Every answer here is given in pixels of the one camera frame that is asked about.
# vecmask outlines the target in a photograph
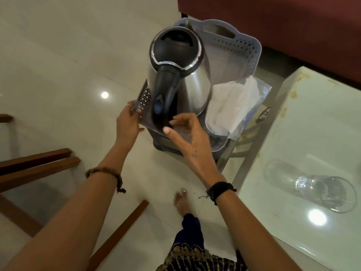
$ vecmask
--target kettle lid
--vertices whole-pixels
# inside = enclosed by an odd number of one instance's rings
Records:
[[[153,39],[150,56],[155,70],[168,64],[186,71],[196,66],[203,55],[200,38],[186,27],[170,27]]]

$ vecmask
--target basket handle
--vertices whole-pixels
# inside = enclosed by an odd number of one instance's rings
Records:
[[[213,26],[223,27],[233,35],[232,37],[227,36],[227,38],[233,39],[237,34],[239,34],[239,31],[234,26],[221,20],[209,19],[209,20],[204,20],[201,23],[202,23],[202,30],[205,32],[213,33],[212,31],[205,29],[206,26],[213,25]]]

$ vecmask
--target stainless steel kettle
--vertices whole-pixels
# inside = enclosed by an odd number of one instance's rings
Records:
[[[192,27],[169,27],[158,33],[149,56],[147,82],[154,125],[169,126],[169,120],[183,112],[199,115],[209,99],[210,73],[202,40]]]

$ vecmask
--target kettle handle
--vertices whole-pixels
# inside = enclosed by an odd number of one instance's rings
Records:
[[[169,108],[178,91],[181,75],[179,70],[171,65],[162,65],[157,71],[152,105],[153,121],[160,127],[169,126]]]

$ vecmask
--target wooden chair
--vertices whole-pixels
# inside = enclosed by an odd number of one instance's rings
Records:
[[[8,114],[0,114],[0,123],[11,123],[14,118]],[[78,157],[71,157],[69,148],[53,150],[27,157],[0,161],[0,193],[26,183],[36,181],[60,171],[76,167],[80,163]],[[91,257],[87,271],[95,271],[109,255],[120,239],[135,223],[149,202],[143,200],[129,217],[115,230],[104,244]],[[43,226],[19,207],[0,195],[0,213],[15,223],[29,236],[34,237]]]

